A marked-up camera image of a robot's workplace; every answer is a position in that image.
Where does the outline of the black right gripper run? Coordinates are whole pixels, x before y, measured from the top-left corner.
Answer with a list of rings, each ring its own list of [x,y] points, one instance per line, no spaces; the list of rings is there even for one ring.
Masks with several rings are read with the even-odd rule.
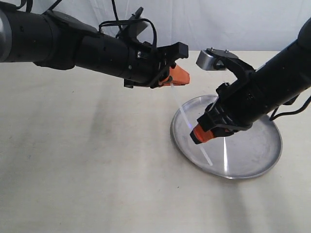
[[[235,96],[237,91],[238,88],[229,83],[223,83],[216,89],[218,97],[207,105],[190,133],[196,145],[251,128],[253,123],[247,119],[245,110],[241,107],[242,101]]]

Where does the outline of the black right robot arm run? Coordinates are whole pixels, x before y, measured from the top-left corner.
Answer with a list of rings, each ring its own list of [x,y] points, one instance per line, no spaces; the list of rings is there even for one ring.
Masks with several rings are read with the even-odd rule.
[[[304,23],[294,42],[258,69],[227,50],[213,48],[202,50],[196,64],[205,71],[228,69],[237,79],[216,89],[217,99],[190,133],[195,144],[247,131],[269,112],[270,121],[296,115],[307,108],[310,99],[296,111],[277,114],[277,110],[293,104],[311,86],[311,21]]]

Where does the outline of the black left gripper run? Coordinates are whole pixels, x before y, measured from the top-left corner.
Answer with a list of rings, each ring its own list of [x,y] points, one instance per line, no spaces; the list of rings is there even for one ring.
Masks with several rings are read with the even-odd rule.
[[[168,46],[153,47],[148,42],[124,40],[128,55],[121,77],[127,88],[183,86],[190,83],[190,74],[176,65],[178,59],[189,57],[188,45],[177,42]]]

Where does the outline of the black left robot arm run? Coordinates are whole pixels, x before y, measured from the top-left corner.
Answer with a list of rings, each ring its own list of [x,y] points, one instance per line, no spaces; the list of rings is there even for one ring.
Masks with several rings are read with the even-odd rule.
[[[157,88],[187,85],[190,75],[176,64],[188,58],[186,44],[158,47],[139,42],[147,19],[138,8],[129,19],[106,21],[98,28],[84,24],[50,7],[42,14],[31,12],[32,2],[20,6],[0,4],[0,60],[32,62],[39,67],[69,70],[81,67],[119,77],[124,86]]]

